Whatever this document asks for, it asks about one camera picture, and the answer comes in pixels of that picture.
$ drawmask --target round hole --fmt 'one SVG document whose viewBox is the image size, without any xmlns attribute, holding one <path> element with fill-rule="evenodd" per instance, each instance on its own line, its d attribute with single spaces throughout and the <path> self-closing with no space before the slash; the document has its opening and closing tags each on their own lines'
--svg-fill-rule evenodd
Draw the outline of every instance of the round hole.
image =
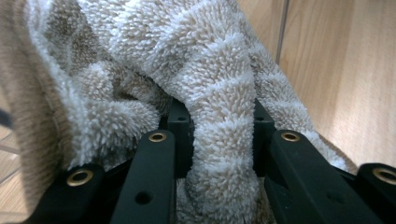
<svg viewBox="0 0 396 224">
<path fill-rule="evenodd" d="M 298 142 L 300 140 L 300 136 L 295 133 L 282 133 L 280 136 L 288 142 Z"/>
<path fill-rule="evenodd" d="M 327 198 L 332 201 L 333 203 L 340 203 L 343 204 L 344 203 L 344 196 L 336 191 L 329 191 L 326 194 Z"/>
<path fill-rule="evenodd" d="M 153 133 L 152 135 L 149 136 L 149 140 L 151 142 L 161 142 L 163 140 L 165 140 L 166 138 L 166 134 L 164 133 Z"/>
<path fill-rule="evenodd" d="M 373 174 L 380 180 L 391 184 L 396 185 L 396 173 L 381 167 L 374 168 Z"/>
<path fill-rule="evenodd" d="M 142 205 L 150 203 L 151 200 L 151 194 L 145 191 L 139 192 L 138 194 L 136 194 L 136 197 L 134 197 L 134 201 Z"/>
<path fill-rule="evenodd" d="M 66 183 L 70 187 L 77 187 L 86 184 L 93 177 L 93 172 L 90 170 L 76 170 L 73 174 L 67 177 Z"/>
</svg>

